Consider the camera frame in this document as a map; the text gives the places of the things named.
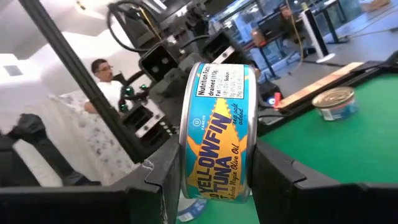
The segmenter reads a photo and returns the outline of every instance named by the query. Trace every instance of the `yellowfin tuna label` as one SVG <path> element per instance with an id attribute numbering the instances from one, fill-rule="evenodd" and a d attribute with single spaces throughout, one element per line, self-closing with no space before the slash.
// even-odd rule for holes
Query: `yellowfin tuna label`
<path id="1" fill-rule="evenodd" d="M 193 82 L 186 145 L 191 198 L 246 200 L 247 65 L 201 64 Z"/>

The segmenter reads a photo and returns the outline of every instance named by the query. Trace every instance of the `can lid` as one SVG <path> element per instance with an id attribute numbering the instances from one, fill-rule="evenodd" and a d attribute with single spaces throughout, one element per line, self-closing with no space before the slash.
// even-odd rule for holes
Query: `can lid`
<path id="1" fill-rule="evenodd" d="M 324 91 L 312 100 L 312 105 L 317 108 L 330 108 L 341 105 L 354 96 L 351 87 L 338 87 Z"/>

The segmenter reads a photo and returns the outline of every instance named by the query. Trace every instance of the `eyeglasses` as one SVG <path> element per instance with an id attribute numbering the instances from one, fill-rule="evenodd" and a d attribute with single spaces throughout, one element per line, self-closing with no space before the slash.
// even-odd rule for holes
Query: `eyeglasses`
<path id="1" fill-rule="evenodd" d="M 113 68 L 113 66 L 107 66 L 107 67 L 104 67 L 101 70 L 98 70 L 96 72 L 107 72 L 107 71 L 112 70 L 112 68 Z"/>

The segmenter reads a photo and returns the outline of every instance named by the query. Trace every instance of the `nutrition facts label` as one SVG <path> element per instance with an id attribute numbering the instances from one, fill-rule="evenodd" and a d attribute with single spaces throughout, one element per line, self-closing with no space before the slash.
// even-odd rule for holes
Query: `nutrition facts label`
<path id="1" fill-rule="evenodd" d="M 196 96 L 244 98 L 244 65 L 205 64 Z"/>

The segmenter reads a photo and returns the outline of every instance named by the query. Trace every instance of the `green table surface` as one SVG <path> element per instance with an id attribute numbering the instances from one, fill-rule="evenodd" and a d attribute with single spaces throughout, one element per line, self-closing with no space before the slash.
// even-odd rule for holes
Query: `green table surface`
<path id="1" fill-rule="evenodd" d="M 342 121 L 308 113 L 261 139 L 340 182 L 398 182 L 398 75 L 355 88 L 359 111 Z M 245 204 L 208 201 L 189 224 L 259 223 L 252 197 Z"/>

